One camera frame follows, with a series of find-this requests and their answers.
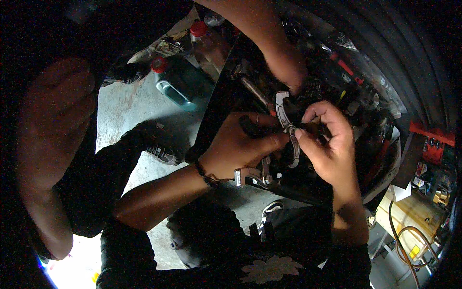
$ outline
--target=concrete floor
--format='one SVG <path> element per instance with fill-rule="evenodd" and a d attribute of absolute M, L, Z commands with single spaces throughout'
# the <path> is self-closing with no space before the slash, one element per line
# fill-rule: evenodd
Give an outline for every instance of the concrete floor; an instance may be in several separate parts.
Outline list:
<path fill-rule="evenodd" d="M 157 90 L 152 73 L 132 85 L 114 83 L 102 88 L 98 100 L 97 151 L 117 142 L 123 133 L 139 122 L 157 119 L 173 132 L 172 143 L 184 153 L 194 144 L 206 102 L 200 105 L 197 112 L 184 112 Z M 143 153 L 124 192 L 186 165 L 162 165 L 151 155 Z M 226 192 L 218 194 L 216 199 L 236 212 L 241 227 L 248 234 L 248 226 L 261 221 L 263 208 L 280 197 L 250 186 L 238 189 L 231 183 L 227 184 Z M 156 254 L 157 269 L 185 269 L 176 253 L 170 249 L 170 231 L 165 224 L 166 220 L 148 232 Z"/>

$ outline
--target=wristband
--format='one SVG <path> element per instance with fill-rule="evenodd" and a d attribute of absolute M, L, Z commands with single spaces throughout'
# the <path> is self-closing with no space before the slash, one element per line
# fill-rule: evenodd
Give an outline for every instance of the wristband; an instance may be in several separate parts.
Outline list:
<path fill-rule="evenodd" d="M 209 176 L 206 175 L 206 172 L 204 170 L 204 168 L 202 167 L 202 165 L 199 163 L 199 160 L 195 161 L 194 162 L 194 165 L 196 166 L 196 169 L 197 169 L 197 172 L 199 173 L 199 175 L 204 179 L 204 182 L 214 188 L 214 189 L 217 189 L 218 188 L 218 185 L 220 184 L 220 181 L 217 181 Z"/>

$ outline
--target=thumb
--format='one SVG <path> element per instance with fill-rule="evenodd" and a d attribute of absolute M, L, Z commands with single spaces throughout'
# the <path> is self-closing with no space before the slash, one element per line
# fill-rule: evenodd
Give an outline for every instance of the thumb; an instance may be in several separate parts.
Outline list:
<path fill-rule="evenodd" d="M 297 129 L 295 131 L 295 137 L 298 140 L 300 148 L 311 160 L 313 165 L 326 161 L 327 155 L 325 149 L 321 147 L 317 141 L 306 132 L 306 130 Z"/>
<path fill-rule="evenodd" d="M 267 155 L 278 149 L 282 149 L 289 142 L 289 135 L 278 133 L 265 136 L 252 141 L 252 146 L 261 154 Z"/>

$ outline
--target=wire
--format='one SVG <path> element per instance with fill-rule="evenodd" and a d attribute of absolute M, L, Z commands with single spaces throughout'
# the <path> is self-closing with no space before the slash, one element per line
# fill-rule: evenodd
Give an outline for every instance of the wire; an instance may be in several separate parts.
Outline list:
<path fill-rule="evenodd" d="M 398 252 L 398 248 L 399 248 L 401 250 L 401 253 L 403 254 L 403 256 L 406 258 L 405 263 L 408 265 L 409 270 L 412 273 L 412 277 L 414 277 L 414 281 L 415 281 L 415 284 L 417 285 L 417 289 L 419 289 L 420 284 L 419 284 L 419 280 L 417 279 L 417 274 L 415 273 L 414 268 L 412 266 L 412 263 L 409 260 L 409 257 L 407 256 L 406 252 L 404 251 L 404 248 L 403 248 L 403 246 L 401 244 L 401 241 L 398 238 L 398 234 L 396 234 L 395 227 L 393 226 L 393 219 L 391 218 L 391 206 L 392 205 L 393 205 L 393 201 L 390 202 L 390 206 L 388 207 L 388 220 L 390 221 L 391 231 L 393 232 L 393 236 L 395 237 L 395 240 L 396 240 L 396 246 L 397 246 L 396 252 Z"/>

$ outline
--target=bottle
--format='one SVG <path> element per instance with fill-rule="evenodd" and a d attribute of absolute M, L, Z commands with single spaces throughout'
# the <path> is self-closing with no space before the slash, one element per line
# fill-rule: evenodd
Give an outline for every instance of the bottle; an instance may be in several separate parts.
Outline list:
<path fill-rule="evenodd" d="M 198 98 L 212 95 L 212 81 L 183 57 L 156 57 L 151 70 L 155 73 L 156 88 L 185 111 L 194 111 Z"/>
<path fill-rule="evenodd" d="M 190 35 L 194 55 L 200 67 L 214 82 L 217 82 L 228 57 L 227 43 L 217 32 L 209 29 L 203 21 L 191 26 Z"/>
<path fill-rule="evenodd" d="M 156 88 L 185 111 L 194 111 L 193 94 L 184 81 L 170 69 L 171 65 L 163 57 L 156 57 L 151 62 Z"/>

